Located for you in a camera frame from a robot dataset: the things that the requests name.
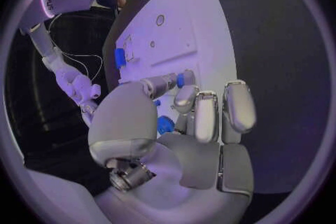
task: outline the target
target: white wire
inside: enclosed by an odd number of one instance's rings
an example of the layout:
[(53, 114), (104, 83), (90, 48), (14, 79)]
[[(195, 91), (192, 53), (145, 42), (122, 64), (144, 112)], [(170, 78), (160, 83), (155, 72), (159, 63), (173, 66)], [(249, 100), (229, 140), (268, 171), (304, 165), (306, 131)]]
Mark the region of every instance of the white wire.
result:
[[(55, 20), (57, 20), (61, 15), (62, 14), (60, 13), (59, 15), (57, 15), (56, 17), (54, 17), (53, 20), (51, 21), (51, 23), (49, 24), (49, 27), (48, 27), (48, 33), (49, 33), (49, 35), (50, 35), (51, 26), (53, 25), (53, 23), (55, 22)], [(77, 62), (77, 63), (81, 64), (82, 66), (84, 66), (87, 77), (89, 77), (88, 76), (88, 68), (87, 68), (87, 66), (84, 63), (82, 63), (81, 61), (73, 59), (70, 56), (73, 56), (73, 57), (96, 57), (96, 58), (99, 58), (99, 60), (100, 60), (100, 66), (98, 68), (98, 71), (91, 78), (91, 81), (93, 81), (98, 76), (98, 74), (99, 74), (99, 72), (100, 72), (100, 70), (102, 68), (102, 63), (103, 63), (102, 58), (99, 55), (96, 55), (96, 54), (73, 54), (73, 53), (67, 53), (67, 52), (64, 52), (63, 50), (60, 49), (60, 47), (56, 44), (56, 42), (52, 39), (51, 36), (50, 36), (50, 39), (52, 40), (52, 43), (60, 50), (60, 52), (65, 57), (67, 57), (68, 59), (73, 60), (74, 62)]]

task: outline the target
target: cable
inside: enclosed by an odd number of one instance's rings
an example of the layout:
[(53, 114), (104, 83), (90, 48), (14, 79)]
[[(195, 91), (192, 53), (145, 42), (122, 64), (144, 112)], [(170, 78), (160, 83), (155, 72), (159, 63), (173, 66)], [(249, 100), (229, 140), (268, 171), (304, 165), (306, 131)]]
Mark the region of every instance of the cable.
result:
[(99, 60), (100, 60), (100, 66), (99, 66), (99, 68), (98, 68), (98, 71), (97, 71), (97, 72), (95, 73), (95, 75), (90, 79), (91, 81), (93, 81), (93, 80), (98, 76), (98, 74), (99, 74), (99, 72), (100, 72), (100, 70), (101, 70), (101, 68), (102, 68), (102, 64), (103, 64), (102, 58), (101, 58), (99, 55), (96, 55), (96, 54), (88, 54), (88, 55), (87, 55), (87, 54), (72, 54), (72, 53), (64, 52), (63, 50), (60, 49), (60, 47), (56, 44), (56, 42), (55, 42), (55, 41), (52, 39), (52, 37), (51, 37), (50, 29), (51, 29), (53, 23), (55, 23), (55, 21), (56, 21), (61, 15), (62, 15), (62, 14), (60, 13), (59, 15), (57, 15), (56, 17), (54, 17), (53, 20), (51, 21), (51, 23), (50, 23), (49, 26), (48, 26), (48, 33), (49, 33), (49, 35), (50, 35), (50, 39), (51, 39), (52, 43), (54, 44), (54, 46), (56, 46), (56, 47), (60, 50), (60, 52), (61, 52), (65, 57), (67, 57), (68, 59), (73, 60), (74, 62), (77, 62), (77, 63), (81, 64), (82, 66), (84, 66), (85, 71), (86, 71), (86, 76), (87, 76), (87, 77), (89, 77), (89, 76), (88, 76), (88, 68), (87, 68), (87, 66), (86, 66), (84, 63), (82, 63), (81, 61), (76, 60), (76, 59), (73, 59), (73, 58), (70, 57), (70, 56), (73, 56), (73, 57), (96, 57), (96, 58), (99, 58)]

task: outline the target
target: blue component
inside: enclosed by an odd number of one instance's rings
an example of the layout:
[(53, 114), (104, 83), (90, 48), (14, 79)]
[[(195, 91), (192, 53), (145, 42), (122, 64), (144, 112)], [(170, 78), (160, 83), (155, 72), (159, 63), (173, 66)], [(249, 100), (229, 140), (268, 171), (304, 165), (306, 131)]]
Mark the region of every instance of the blue component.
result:
[(184, 86), (184, 75), (183, 75), (183, 73), (178, 74), (176, 84), (177, 84), (178, 88), (182, 88)]
[(160, 105), (161, 105), (161, 101), (158, 99), (158, 100), (154, 101), (154, 104), (155, 104), (156, 106), (160, 106)]
[(157, 118), (157, 131), (161, 135), (166, 132), (172, 132), (174, 126), (175, 123), (167, 116), (160, 116)]
[(117, 69), (121, 69), (122, 66), (126, 65), (126, 57), (124, 49), (115, 49), (114, 57)]

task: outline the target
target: blue cap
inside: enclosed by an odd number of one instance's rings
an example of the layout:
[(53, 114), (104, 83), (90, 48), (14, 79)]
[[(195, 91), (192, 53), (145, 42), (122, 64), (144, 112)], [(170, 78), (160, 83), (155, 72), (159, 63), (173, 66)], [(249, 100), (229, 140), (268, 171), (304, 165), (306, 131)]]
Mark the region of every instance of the blue cap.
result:
[(154, 101), (154, 104), (156, 106), (160, 106), (161, 105), (161, 101), (159, 99), (157, 99), (157, 100)]
[(168, 116), (160, 116), (157, 118), (157, 131), (159, 134), (172, 132), (175, 123)]
[(182, 88), (184, 86), (184, 75), (183, 73), (178, 74), (176, 84), (178, 88)]
[(115, 49), (114, 57), (117, 69), (120, 69), (122, 66), (126, 65), (126, 57), (124, 49)]

